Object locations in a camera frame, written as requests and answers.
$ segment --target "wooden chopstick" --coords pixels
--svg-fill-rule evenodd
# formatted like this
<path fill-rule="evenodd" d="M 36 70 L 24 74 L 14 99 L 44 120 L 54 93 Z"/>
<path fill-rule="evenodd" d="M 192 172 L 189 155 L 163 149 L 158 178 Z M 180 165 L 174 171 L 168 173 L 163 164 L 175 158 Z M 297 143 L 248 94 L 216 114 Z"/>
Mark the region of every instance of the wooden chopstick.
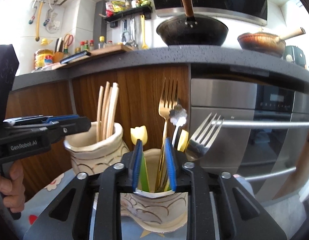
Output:
<path fill-rule="evenodd" d="M 99 90 L 98 110 L 96 113 L 96 142 L 101 141 L 101 110 L 102 110 L 103 86 Z"/>
<path fill-rule="evenodd" d="M 103 130 L 102 130 L 102 139 L 103 140 L 105 140 L 107 138 L 106 134 L 107 134 L 107 123 L 108 123 L 111 94 L 112 94 L 112 88 L 110 88 L 110 90 L 109 90 L 109 95 L 108 95 L 108 98 L 107 98 L 107 103 L 106 103 L 105 111 L 104 111 Z"/>
<path fill-rule="evenodd" d="M 103 96 L 103 103 L 102 103 L 102 112 L 101 112 L 101 127 L 100 127 L 100 140 L 104 140 L 103 138 L 103 129 L 104 129 L 104 115 L 105 115 L 105 108 L 107 105 L 107 100 L 109 96 L 109 90 L 110 90 L 110 82 L 107 81 L 105 84 L 105 90 L 104 90 L 104 96 Z"/>
<path fill-rule="evenodd" d="M 106 138 L 110 137 L 113 133 L 114 117 L 115 117 L 115 111 L 117 109 L 118 96 L 119 96 L 118 84 L 113 83 L 110 97 L 109 114 L 107 120 Z"/>

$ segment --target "screw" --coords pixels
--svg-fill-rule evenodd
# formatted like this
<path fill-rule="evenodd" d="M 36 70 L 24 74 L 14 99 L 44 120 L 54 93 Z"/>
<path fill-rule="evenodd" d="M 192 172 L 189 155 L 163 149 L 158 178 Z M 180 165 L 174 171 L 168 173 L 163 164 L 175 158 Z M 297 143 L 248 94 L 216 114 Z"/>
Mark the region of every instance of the screw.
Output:
<path fill-rule="evenodd" d="M 227 171 L 224 171 L 221 173 L 221 177 L 224 179 L 230 179 L 231 178 L 231 174 Z"/>
<path fill-rule="evenodd" d="M 185 167 L 187 169 L 192 169 L 192 168 L 194 168 L 194 163 L 186 162 L 186 163 L 183 164 L 183 167 Z"/>
<path fill-rule="evenodd" d="M 124 164 L 123 163 L 116 163 L 115 165 L 113 165 L 113 167 L 116 169 L 116 170 L 121 170 L 124 168 Z"/>
<path fill-rule="evenodd" d="M 85 179 L 87 177 L 87 174 L 85 172 L 80 172 L 77 174 L 78 179 Z"/>

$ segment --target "human hand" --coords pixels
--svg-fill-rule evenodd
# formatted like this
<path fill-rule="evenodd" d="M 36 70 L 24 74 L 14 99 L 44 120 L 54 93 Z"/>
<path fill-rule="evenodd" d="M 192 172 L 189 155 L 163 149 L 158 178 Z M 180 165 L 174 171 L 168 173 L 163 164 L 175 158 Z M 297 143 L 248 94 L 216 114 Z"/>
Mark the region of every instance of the human hand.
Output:
<path fill-rule="evenodd" d="M 6 197 L 3 198 L 5 207 L 10 208 L 12 213 L 18 213 L 24 210 L 24 186 L 23 168 L 21 161 L 15 161 L 10 168 L 9 175 L 11 180 L 0 176 L 0 192 Z"/>

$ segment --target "scissors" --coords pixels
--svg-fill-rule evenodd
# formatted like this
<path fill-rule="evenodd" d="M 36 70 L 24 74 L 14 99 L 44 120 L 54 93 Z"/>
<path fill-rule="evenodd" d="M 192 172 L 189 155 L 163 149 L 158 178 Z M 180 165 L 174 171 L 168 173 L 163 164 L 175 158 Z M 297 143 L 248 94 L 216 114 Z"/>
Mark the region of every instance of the scissors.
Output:
<path fill-rule="evenodd" d="M 65 36 L 64 36 L 64 46 L 67 46 L 69 47 L 72 42 L 73 42 L 73 35 L 70 35 L 69 33 L 67 33 Z"/>

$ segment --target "yellow gas hose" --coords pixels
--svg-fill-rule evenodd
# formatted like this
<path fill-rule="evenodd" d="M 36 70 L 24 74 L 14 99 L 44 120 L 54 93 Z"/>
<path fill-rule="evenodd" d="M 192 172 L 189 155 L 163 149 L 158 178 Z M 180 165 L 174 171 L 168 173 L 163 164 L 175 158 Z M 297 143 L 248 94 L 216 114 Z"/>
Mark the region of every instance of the yellow gas hose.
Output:
<path fill-rule="evenodd" d="M 40 40 L 40 37 L 39 37 L 39 25 L 40 25 L 40 16 L 41 16 L 42 6 L 43 6 L 43 2 L 40 2 L 38 18 L 37 18 L 37 27 L 36 27 L 35 41 L 39 41 Z"/>

